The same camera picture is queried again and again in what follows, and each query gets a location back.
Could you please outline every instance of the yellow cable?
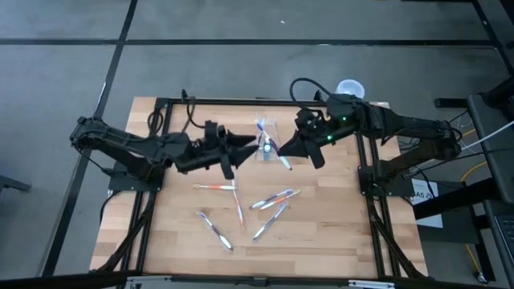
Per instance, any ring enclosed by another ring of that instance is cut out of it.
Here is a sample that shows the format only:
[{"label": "yellow cable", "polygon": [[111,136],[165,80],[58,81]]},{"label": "yellow cable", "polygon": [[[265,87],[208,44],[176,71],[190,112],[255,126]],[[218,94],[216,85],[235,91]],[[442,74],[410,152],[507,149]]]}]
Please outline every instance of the yellow cable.
[{"label": "yellow cable", "polygon": [[[463,136],[466,136],[467,134],[472,133],[473,131],[474,131],[474,129],[473,129],[473,130],[471,130],[471,131],[469,131],[469,132],[464,133],[464,134],[463,134]],[[477,164],[476,166],[472,167],[471,169],[469,169],[469,170],[468,170],[468,171],[463,175],[463,177],[461,177],[461,178],[460,178],[460,181],[466,181],[467,177],[468,177],[471,173],[473,173],[473,172],[474,172],[475,170],[477,170],[478,168],[480,168],[480,167],[482,167],[482,166],[485,166],[486,164],[487,164],[487,162],[485,161],[485,162],[479,163],[479,164]],[[467,253],[468,253],[468,254],[469,254],[469,256],[471,257],[471,260],[473,261],[473,265],[475,265],[475,269],[476,269],[476,271],[477,271],[477,272],[481,272],[481,271],[480,271],[479,264],[476,262],[475,257],[473,256],[473,253],[471,252],[471,249],[469,248],[469,246],[468,246],[467,244],[466,244],[466,249],[467,249]]]},{"label": "yellow cable", "polygon": [[474,129],[474,128],[473,128],[471,131],[469,131],[469,132],[465,132],[465,133],[463,134],[463,137],[465,137],[465,136],[467,136],[467,135],[469,135],[470,133],[473,133],[473,132],[475,132],[475,131],[476,131],[476,129]]}]

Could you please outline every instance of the wooden tabletop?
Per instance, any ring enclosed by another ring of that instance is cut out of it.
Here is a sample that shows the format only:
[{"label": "wooden tabletop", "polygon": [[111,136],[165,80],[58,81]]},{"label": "wooden tabletop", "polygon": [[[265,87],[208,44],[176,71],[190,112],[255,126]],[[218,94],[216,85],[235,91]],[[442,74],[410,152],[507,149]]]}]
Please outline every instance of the wooden tabletop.
[{"label": "wooden tabletop", "polygon": [[[153,111],[154,97],[136,97],[126,130],[147,136],[146,120]],[[298,108],[229,105],[197,105],[194,120],[217,121],[233,133],[255,134],[256,113],[277,120],[279,140],[289,140],[295,130]],[[186,107],[174,105],[170,131],[180,131],[187,120]],[[190,125],[191,139],[203,136]],[[396,138],[378,146],[381,159],[399,154]],[[359,156],[355,137],[322,148],[326,164],[314,169],[309,159],[289,157],[293,170],[280,161],[258,161],[250,157],[237,170],[238,195],[246,230],[242,230],[231,192],[193,189],[193,184],[229,185],[219,165],[187,175],[172,167],[157,195],[144,271],[148,273],[196,275],[266,275],[282,277],[377,277],[365,199],[357,180]],[[249,206],[284,189],[301,189],[287,209],[257,242],[255,232],[276,208],[258,211]],[[129,227],[134,192],[123,192],[106,206],[104,220],[92,256],[91,268],[107,261]],[[411,262],[426,274],[426,265],[411,206],[399,197],[389,197],[394,237]],[[198,216],[202,210],[234,247],[222,247],[211,229]],[[139,240],[135,241],[129,268],[135,267]],[[382,250],[390,273],[385,243]]]}]

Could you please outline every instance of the clear plastic cup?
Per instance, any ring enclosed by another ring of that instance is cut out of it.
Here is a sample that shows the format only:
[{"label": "clear plastic cup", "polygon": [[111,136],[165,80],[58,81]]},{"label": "clear plastic cup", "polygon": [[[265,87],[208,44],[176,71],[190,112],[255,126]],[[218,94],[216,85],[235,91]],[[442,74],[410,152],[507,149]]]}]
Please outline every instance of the clear plastic cup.
[{"label": "clear plastic cup", "polygon": [[353,79],[345,79],[337,85],[337,94],[349,94],[360,99],[364,98],[365,89],[361,83]]}]

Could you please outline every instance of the floor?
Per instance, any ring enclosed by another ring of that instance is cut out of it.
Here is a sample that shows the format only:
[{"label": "floor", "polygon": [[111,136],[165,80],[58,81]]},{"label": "floor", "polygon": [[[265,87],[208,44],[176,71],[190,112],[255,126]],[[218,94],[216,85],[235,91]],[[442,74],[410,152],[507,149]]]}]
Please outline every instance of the floor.
[{"label": "floor", "polygon": [[[118,39],[130,0],[3,0],[0,38]],[[502,41],[514,27],[497,0],[481,1]],[[358,0],[140,0],[128,39],[486,39],[473,7],[462,3]],[[32,184],[29,193],[0,195],[0,279],[35,276],[78,157],[68,142],[79,116],[91,116],[114,46],[0,45],[0,174]],[[437,97],[486,91],[508,73],[492,50],[333,46],[125,47],[108,95],[105,121],[123,128],[134,96],[288,97],[296,77],[335,88],[358,79],[367,100],[390,102],[407,116],[449,120]],[[299,86],[300,98],[313,89]],[[459,127],[472,129],[468,116]],[[471,143],[476,136],[465,141]],[[102,165],[106,157],[93,153]],[[473,157],[428,175],[458,180],[483,161]],[[469,182],[487,177],[482,169]],[[95,245],[108,179],[89,165],[56,274],[86,272]],[[507,281],[492,236],[485,231],[498,281]],[[475,284],[464,246],[423,242],[430,275]],[[164,287],[154,284],[144,288]],[[197,284],[180,284],[198,288]]]}]

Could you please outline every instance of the wooden table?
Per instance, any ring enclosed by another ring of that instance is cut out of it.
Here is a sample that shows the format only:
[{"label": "wooden table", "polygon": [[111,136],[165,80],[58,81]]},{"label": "wooden table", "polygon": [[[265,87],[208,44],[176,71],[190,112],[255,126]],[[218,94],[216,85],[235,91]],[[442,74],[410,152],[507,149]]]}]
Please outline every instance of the wooden table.
[{"label": "wooden table", "polygon": [[[155,98],[136,97],[126,130],[147,136],[146,120]],[[257,134],[256,113],[275,118],[278,135],[287,141],[295,130],[298,108],[230,105],[197,105],[194,120],[217,121],[234,133]],[[180,131],[187,120],[186,107],[174,105],[170,131]],[[190,125],[191,139],[203,131]],[[381,159],[399,154],[396,138],[379,147]],[[355,137],[322,148],[326,164],[314,169],[309,159],[293,158],[292,172],[280,161],[257,161],[250,157],[238,170],[239,199],[246,230],[242,231],[235,200],[227,191],[192,189],[192,184],[225,184],[219,165],[187,175],[172,167],[166,170],[165,184],[157,195],[145,272],[194,275],[266,275],[281,277],[376,278],[370,224],[357,181],[359,156]],[[257,211],[248,207],[286,188],[301,189],[290,199],[279,220],[256,243],[252,236],[276,208]],[[394,237],[419,271],[426,265],[411,206],[399,197],[389,197]],[[91,268],[107,261],[123,240],[129,227],[134,192],[123,192],[105,208]],[[198,211],[210,220],[235,247],[224,250]],[[134,242],[130,269],[135,267],[139,242]],[[387,246],[382,242],[386,273],[390,274]]]}]

